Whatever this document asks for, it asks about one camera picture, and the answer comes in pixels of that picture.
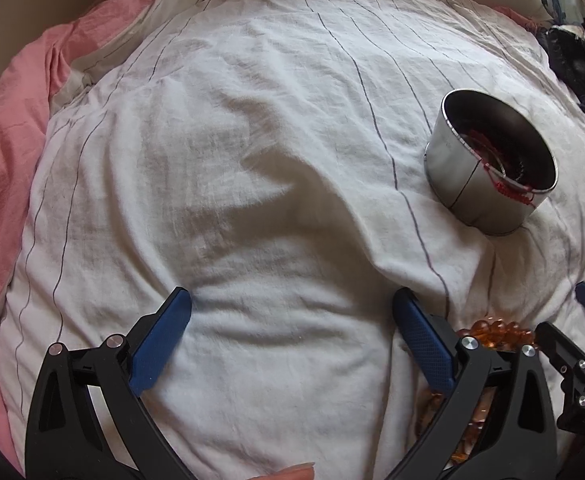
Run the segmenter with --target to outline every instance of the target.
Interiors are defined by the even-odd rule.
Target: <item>white bedsheet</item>
[[[451,88],[512,104],[558,160],[556,191],[507,237],[461,224],[426,181]],[[202,480],[300,462],[383,479],[418,387],[391,320],[399,286],[456,328],[550,319],[585,351],[585,115],[533,36],[487,7],[204,0],[48,132],[0,326],[21,457],[48,345],[125,333],[176,285],[192,320],[144,400]]]

